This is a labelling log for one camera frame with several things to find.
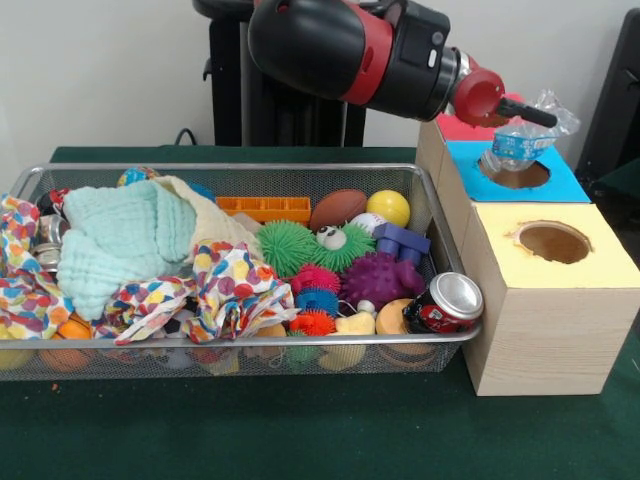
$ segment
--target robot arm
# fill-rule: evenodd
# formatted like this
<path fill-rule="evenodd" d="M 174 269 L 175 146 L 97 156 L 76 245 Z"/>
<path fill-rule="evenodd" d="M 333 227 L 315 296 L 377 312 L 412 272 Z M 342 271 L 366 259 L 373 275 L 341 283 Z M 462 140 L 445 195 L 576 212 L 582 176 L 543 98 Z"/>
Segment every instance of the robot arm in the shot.
<path fill-rule="evenodd" d="M 260 0 L 249 50 L 267 75 L 298 90 L 423 121 L 451 105 L 474 126 L 557 119 L 504 97 L 500 76 L 445 46 L 449 19 L 410 0 Z"/>

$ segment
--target brown football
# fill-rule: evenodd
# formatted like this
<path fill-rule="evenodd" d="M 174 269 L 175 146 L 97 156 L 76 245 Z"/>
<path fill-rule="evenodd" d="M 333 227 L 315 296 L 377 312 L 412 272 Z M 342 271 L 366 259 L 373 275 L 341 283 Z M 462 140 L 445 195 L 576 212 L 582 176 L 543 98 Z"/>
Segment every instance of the brown football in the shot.
<path fill-rule="evenodd" d="M 367 196 L 360 190 L 337 190 L 324 197 L 311 213 L 309 228 L 314 232 L 329 225 L 341 226 L 364 213 Z"/>

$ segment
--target crumpled plastic bottle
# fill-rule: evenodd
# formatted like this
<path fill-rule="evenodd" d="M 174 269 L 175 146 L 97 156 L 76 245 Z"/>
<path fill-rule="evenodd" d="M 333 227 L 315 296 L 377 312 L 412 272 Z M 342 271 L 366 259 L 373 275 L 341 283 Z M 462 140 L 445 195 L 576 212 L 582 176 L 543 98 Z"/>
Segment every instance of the crumpled plastic bottle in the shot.
<path fill-rule="evenodd" d="M 546 128 L 520 118 L 496 130 L 493 146 L 482 154 L 486 170 L 517 172 L 529 168 L 560 137 L 572 135 L 580 128 L 580 120 L 558 101 L 551 90 L 543 90 L 534 107 L 558 118 L 553 128 Z"/>

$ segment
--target basket rim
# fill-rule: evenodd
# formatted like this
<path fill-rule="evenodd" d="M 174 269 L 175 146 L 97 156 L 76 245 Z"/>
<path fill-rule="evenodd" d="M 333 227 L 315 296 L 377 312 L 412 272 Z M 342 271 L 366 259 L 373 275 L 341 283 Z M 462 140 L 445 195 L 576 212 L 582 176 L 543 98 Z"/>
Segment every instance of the basket rim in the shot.
<path fill-rule="evenodd" d="M 21 198 L 31 179 L 47 171 L 100 171 L 126 170 L 135 163 L 48 163 L 29 167 L 20 174 L 10 195 Z M 300 171 L 367 171 L 367 170 L 403 170 L 417 175 L 421 180 L 429 202 L 429 208 L 442 237 L 442 243 L 452 271 L 465 273 L 462 260 L 453 241 L 442 205 L 436 193 L 430 175 L 421 167 L 411 163 L 149 163 L 145 166 L 156 170 L 300 170 Z M 157 339 L 133 342 L 128 345 L 115 345 L 113 339 L 92 340 L 0 340 L 0 350 L 60 350 L 60 349 L 145 349 L 145 348 L 242 348 L 274 346 L 312 346 L 312 345 L 376 345 L 376 344 L 441 344 L 467 342 L 480 333 L 482 321 L 466 332 L 450 334 L 406 334 L 406 335 L 343 335 L 329 337 L 250 337 L 235 340 L 215 340 L 206 344 L 195 344 L 188 339 Z"/>

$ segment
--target green spiky ball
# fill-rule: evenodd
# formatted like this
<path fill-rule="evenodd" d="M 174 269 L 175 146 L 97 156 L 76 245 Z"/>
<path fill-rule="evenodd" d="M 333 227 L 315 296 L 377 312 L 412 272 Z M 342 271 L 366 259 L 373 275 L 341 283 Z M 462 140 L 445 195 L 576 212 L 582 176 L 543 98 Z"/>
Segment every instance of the green spiky ball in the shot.
<path fill-rule="evenodd" d="M 257 237 L 265 261 L 280 277 L 296 275 L 318 248 L 311 230 L 289 220 L 267 223 L 258 230 Z"/>
<path fill-rule="evenodd" d="M 300 331 L 291 331 L 287 333 L 289 337 L 305 337 L 306 335 Z M 287 366 L 293 373 L 302 373 L 307 365 L 320 356 L 320 349 L 313 345 L 300 345 L 287 347 L 285 360 Z"/>
<path fill-rule="evenodd" d="M 347 236 L 347 243 L 339 250 L 328 250 L 317 245 L 312 262 L 332 272 L 342 273 L 353 261 L 367 252 L 375 251 L 375 240 L 362 227 L 346 224 L 341 230 Z"/>

